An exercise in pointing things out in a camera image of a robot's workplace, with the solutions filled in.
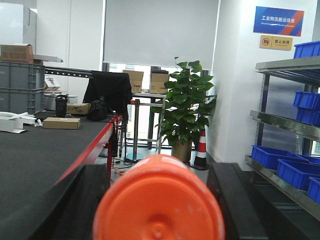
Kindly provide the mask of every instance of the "roller blind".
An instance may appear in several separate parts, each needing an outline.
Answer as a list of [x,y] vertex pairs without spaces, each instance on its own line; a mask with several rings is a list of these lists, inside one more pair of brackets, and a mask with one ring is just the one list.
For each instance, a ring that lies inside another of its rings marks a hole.
[[210,70],[218,0],[107,0],[104,61]]

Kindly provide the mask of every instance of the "blue plastic bin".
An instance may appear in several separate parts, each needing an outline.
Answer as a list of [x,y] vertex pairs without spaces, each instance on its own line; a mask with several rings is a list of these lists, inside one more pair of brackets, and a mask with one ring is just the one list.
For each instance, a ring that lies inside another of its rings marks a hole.
[[294,59],[320,56],[320,41],[305,42],[294,46]]
[[307,159],[311,164],[319,164],[320,165],[320,158],[319,157],[305,156],[305,155],[300,155],[300,157]]
[[267,169],[271,170],[278,169],[278,159],[285,159],[303,163],[309,162],[305,158],[294,154],[293,152],[258,145],[252,145],[251,157]]
[[320,178],[309,177],[308,197],[320,204]]
[[302,123],[312,124],[316,127],[320,127],[320,111],[298,107],[296,120]]
[[309,177],[320,178],[320,165],[279,159],[278,177],[295,187],[308,191]]
[[297,91],[293,105],[298,108],[320,110],[320,94],[310,91]]

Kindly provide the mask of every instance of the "plant pot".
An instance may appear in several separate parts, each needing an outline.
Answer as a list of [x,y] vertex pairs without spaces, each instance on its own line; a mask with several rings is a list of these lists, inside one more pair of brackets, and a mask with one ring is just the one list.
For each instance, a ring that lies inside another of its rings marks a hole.
[[191,158],[192,140],[188,140],[185,144],[179,141],[172,145],[171,156],[176,157],[183,163],[189,163]]

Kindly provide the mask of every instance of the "gray plastic crate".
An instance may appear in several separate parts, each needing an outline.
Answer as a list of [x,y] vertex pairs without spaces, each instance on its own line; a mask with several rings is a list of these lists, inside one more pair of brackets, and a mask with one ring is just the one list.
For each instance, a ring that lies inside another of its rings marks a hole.
[[0,112],[44,110],[45,66],[0,61]]
[[0,88],[0,112],[36,114],[44,110],[44,90]]
[[38,90],[45,88],[45,66],[0,61],[0,88]]

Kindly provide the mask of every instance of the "yellow sign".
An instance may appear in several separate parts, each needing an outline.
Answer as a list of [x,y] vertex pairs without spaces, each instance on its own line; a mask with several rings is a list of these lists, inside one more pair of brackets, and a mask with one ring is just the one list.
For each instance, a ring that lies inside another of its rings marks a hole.
[[292,42],[292,37],[261,35],[260,48],[291,50]]

